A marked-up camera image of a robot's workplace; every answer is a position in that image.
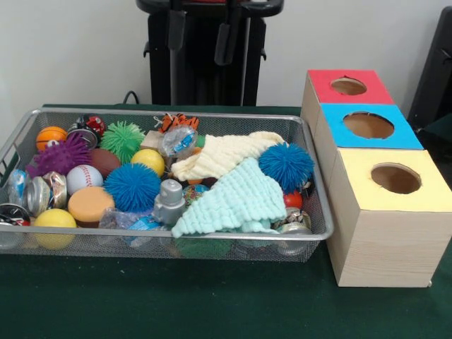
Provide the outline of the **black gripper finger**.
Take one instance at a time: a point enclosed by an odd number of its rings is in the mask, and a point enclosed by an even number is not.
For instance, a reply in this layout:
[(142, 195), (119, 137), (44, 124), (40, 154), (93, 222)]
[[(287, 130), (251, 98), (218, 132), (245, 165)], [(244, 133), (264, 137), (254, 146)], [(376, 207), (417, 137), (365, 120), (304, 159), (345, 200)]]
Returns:
[(220, 24), (214, 61), (218, 66), (232, 63), (237, 43), (241, 9), (237, 1), (226, 1), (225, 20)]
[(186, 12), (181, 0), (169, 1), (167, 46), (171, 52), (178, 52), (184, 41)]

